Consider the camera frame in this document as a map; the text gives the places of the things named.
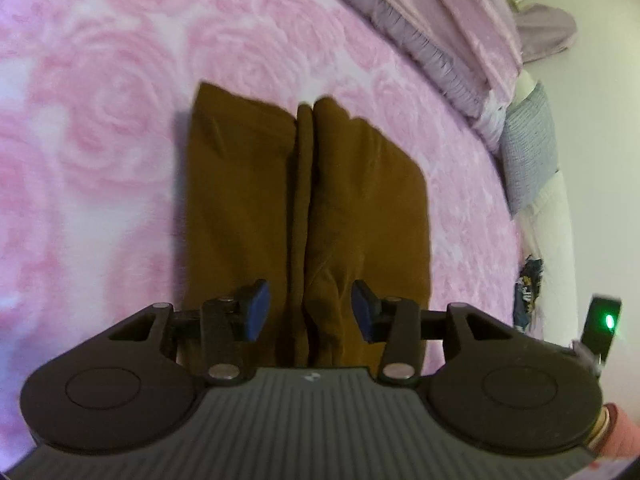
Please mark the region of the grey ribbed pillow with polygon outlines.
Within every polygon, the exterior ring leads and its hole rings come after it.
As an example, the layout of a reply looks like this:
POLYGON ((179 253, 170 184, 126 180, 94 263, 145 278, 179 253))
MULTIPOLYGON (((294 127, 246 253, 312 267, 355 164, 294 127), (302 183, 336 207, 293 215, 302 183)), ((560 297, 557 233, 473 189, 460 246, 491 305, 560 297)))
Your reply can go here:
POLYGON ((536 200, 559 167, 551 106, 541 81, 506 111, 500 157, 506 200, 514 217, 536 200))

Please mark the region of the lilac folded duvet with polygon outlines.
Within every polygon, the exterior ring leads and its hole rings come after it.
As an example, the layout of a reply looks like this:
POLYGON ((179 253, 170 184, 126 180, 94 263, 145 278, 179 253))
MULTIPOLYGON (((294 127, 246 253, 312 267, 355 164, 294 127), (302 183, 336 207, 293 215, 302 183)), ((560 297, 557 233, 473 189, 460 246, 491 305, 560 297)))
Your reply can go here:
POLYGON ((522 68, 506 0, 343 0, 495 146, 522 68))

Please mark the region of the pink floral bedspread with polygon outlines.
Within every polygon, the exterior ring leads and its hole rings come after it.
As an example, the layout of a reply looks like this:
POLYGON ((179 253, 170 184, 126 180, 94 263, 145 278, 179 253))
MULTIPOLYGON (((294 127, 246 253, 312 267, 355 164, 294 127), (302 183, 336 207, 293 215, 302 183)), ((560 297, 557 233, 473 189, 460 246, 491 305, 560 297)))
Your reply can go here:
POLYGON ((1 461, 32 447, 40 364, 175 301, 175 158, 201 81, 294 110, 334 96, 427 180, 433 307, 509 321, 518 236, 494 158, 340 0, 1 0, 1 461))

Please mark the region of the lilac cloth on floor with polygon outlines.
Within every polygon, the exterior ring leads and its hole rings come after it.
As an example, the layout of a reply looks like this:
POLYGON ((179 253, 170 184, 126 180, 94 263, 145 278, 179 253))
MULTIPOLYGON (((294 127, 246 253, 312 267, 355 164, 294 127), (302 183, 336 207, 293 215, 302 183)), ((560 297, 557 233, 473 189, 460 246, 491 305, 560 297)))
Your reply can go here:
POLYGON ((514 14, 522 59, 530 63, 569 49, 577 38, 575 19, 562 9, 534 3, 514 14))

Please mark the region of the brown long-sleeve shirt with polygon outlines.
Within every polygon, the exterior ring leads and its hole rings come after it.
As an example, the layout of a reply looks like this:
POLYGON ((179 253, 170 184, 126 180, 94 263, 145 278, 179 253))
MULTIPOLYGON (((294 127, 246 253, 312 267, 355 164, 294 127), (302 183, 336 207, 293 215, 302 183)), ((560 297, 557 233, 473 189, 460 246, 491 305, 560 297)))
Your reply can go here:
POLYGON ((257 366, 365 366, 352 284, 426 306, 426 184, 397 145, 330 98, 295 113, 201 84, 186 146, 186 296, 269 283, 245 357, 257 366))

